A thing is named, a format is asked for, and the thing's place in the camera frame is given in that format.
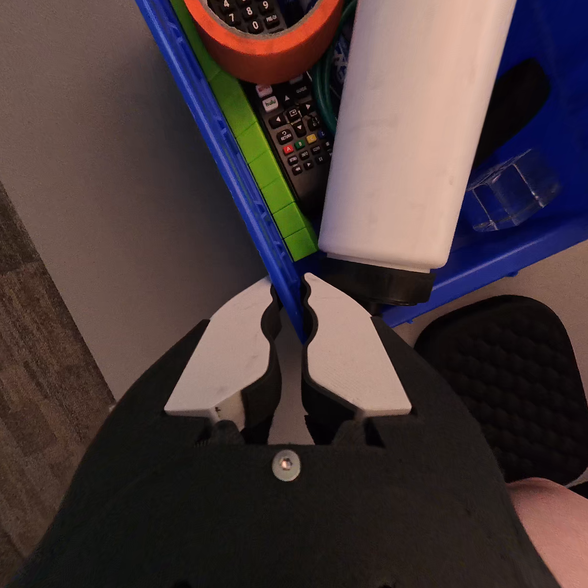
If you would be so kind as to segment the clear acrylic block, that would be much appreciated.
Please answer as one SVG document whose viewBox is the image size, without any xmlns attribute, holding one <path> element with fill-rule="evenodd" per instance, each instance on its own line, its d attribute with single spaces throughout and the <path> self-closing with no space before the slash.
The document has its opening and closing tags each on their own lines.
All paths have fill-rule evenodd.
<svg viewBox="0 0 588 588">
<path fill-rule="evenodd" d="M 561 189 L 546 158 L 528 149 L 474 176 L 466 188 L 462 214 L 477 233 L 503 231 L 537 214 Z"/>
</svg>

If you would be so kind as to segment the black remote control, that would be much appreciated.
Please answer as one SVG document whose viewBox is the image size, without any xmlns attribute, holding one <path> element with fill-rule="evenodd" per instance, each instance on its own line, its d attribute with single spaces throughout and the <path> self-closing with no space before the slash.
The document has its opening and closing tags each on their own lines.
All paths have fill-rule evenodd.
<svg viewBox="0 0 588 588">
<path fill-rule="evenodd" d="M 245 33 L 280 33 L 295 25 L 313 1 L 208 1 L 225 24 Z M 312 93 L 311 73 L 271 85 L 239 81 L 295 203 L 308 217 L 323 209 L 332 136 Z"/>
</svg>

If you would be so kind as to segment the white bottle black cap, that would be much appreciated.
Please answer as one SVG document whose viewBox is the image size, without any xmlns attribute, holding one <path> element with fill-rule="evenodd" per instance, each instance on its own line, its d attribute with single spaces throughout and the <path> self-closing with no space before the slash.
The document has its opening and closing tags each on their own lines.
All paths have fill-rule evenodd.
<svg viewBox="0 0 588 588">
<path fill-rule="evenodd" d="M 429 300 L 516 1 L 358 1 L 319 248 L 369 312 Z"/>
</svg>

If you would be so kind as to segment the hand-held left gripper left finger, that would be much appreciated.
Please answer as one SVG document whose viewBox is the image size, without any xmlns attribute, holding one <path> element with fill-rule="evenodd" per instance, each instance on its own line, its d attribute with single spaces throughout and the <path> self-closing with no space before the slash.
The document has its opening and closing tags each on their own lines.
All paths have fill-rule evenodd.
<svg viewBox="0 0 588 588">
<path fill-rule="evenodd" d="M 281 399 L 275 340 L 280 303 L 269 277 L 218 309 L 165 405 L 170 416 L 233 422 L 238 430 L 270 420 Z"/>
</svg>

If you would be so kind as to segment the person's right forearm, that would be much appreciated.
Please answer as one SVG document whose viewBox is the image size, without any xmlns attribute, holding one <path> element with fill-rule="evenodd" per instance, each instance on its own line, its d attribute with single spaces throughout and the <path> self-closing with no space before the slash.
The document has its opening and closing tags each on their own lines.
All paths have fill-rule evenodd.
<svg viewBox="0 0 588 588">
<path fill-rule="evenodd" d="M 587 587 L 587 498 L 554 481 L 506 485 L 537 552 L 562 587 Z"/>
</svg>

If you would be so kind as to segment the orange tape roll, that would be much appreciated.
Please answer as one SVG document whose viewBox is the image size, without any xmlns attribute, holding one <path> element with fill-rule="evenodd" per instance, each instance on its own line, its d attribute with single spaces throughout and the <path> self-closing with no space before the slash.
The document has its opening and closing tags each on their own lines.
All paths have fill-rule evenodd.
<svg viewBox="0 0 588 588">
<path fill-rule="evenodd" d="M 292 26 L 279 1 L 185 1 L 212 59 L 254 84 L 287 82 L 309 70 L 334 39 L 343 1 L 318 1 Z"/>
</svg>

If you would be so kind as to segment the blue plastic bin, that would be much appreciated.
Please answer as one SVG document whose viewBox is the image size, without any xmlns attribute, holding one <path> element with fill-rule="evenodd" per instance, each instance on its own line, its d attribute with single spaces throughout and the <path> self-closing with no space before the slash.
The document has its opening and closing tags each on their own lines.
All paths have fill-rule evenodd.
<svg viewBox="0 0 588 588">
<path fill-rule="evenodd" d="M 171 1 L 136 1 L 201 131 L 301 341 L 300 276 L 319 274 L 321 254 L 293 261 L 184 34 Z M 511 229 L 477 233 L 461 213 L 449 259 L 435 271 L 428 302 L 387 307 L 395 327 L 587 239 L 587 1 L 519 1 L 504 48 L 502 74 L 537 58 L 551 83 L 533 120 L 498 149 L 499 162 L 536 149 L 557 173 L 555 202 Z"/>
</svg>

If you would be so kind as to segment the green plastic block strip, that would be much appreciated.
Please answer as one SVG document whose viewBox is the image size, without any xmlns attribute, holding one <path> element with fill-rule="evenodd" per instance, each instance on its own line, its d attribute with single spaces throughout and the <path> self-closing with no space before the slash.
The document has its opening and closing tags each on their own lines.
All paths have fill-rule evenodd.
<svg viewBox="0 0 588 588">
<path fill-rule="evenodd" d="M 295 203 L 244 87 L 212 59 L 185 1 L 171 4 L 290 256 L 296 262 L 316 253 L 315 230 Z"/>
</svg>

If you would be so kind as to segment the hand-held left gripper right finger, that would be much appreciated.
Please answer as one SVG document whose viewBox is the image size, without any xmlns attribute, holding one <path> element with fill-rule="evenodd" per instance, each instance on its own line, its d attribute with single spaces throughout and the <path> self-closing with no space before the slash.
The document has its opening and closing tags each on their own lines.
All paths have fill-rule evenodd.
<svg viewBox="0 0 588 588">
<path fill-rule="evenodd" d="M 375 417 L 407 416 L 412 404 L 365 308 L 313 273 L 302 278 L 307 339 L 301 398 L 316 445 L 329 445 L 341 426 Z"/>
</svg>

